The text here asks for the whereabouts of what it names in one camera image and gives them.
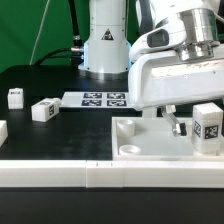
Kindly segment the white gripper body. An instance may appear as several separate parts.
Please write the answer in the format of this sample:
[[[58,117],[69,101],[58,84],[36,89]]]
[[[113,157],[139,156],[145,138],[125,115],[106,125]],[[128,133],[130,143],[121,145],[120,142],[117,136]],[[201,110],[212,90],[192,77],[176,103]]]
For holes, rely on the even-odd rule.
[[[181,59],[187,32],[175,19],[142,35],[129,52],[132,62],[128,92],[137,110],[179,105],[224,96],[224,44],[210,42],[210,57],[196,55]]]

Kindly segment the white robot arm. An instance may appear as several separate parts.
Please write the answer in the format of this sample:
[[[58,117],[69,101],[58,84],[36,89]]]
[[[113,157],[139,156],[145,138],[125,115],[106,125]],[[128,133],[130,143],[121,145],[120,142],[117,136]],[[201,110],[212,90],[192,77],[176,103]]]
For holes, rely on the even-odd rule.
[[[90,0],[90,36],[79,66],[95,79],[128,76],[137,110],[224,96],[224,44],[210,0],[137,0],[140,37],[129,44],[124,0]]]

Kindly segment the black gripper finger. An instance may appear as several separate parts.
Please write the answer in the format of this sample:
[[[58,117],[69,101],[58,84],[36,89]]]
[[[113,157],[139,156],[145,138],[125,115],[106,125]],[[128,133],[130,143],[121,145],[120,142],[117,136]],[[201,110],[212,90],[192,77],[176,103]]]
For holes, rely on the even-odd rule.
[[[176,112],[175,105],[166,105],[161,108],[161,113],[163,118],[171,125],[173,135],[175,137],[178,136],[186,136],[186,124],[181,123],[174,115]]]

